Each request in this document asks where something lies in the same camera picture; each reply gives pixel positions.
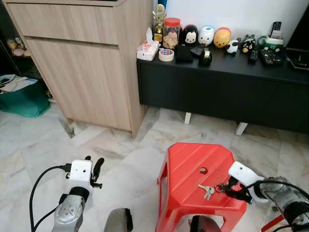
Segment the stool hole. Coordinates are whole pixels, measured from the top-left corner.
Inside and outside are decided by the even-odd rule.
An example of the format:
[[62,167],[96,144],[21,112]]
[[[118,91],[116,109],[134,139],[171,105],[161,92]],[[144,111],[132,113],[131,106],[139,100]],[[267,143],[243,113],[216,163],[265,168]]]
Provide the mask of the stool hole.
[[208,170],[206,168],[200,168],[199,172],[205,175],[207,174]]

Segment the wooden cabinet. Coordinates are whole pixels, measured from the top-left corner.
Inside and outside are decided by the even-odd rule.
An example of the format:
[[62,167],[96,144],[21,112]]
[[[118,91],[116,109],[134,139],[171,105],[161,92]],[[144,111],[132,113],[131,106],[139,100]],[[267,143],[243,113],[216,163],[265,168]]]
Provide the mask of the wooden cabinet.
[[151,0],[2,0],[65,117],[139,130],[135,50]]

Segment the key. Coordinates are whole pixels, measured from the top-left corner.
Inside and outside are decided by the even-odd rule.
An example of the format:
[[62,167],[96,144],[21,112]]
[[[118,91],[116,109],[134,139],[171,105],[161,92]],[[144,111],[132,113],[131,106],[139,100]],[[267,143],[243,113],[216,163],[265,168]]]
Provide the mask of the key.
[[199,188],[202,188],[206,191],[204,198],[209,201],[212,194],[214,193],[214,188],[210,187],[210,186],[203,186],[203,185],[197,185]]

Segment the white toy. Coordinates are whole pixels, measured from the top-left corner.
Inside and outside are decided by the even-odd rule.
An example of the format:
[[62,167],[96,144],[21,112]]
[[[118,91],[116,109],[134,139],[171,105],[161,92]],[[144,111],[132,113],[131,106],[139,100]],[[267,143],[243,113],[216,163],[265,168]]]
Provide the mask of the white toy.
[[203,26],[198,33],[198,43],[202,46],[208,46],[213,41],[214,29],[211,26]]
[[240,41],[241,41],[241,38],[237,38],[236,40],[231,40],[230,42],[228,42],[226,46],[227,53],[230,53],[235,56],[237,53],[238,44]]
[[153,33],[150,28],[146,32],[146,41],[137,49],[137,59],[152,61],[159,49],[159,41],[153,41]]

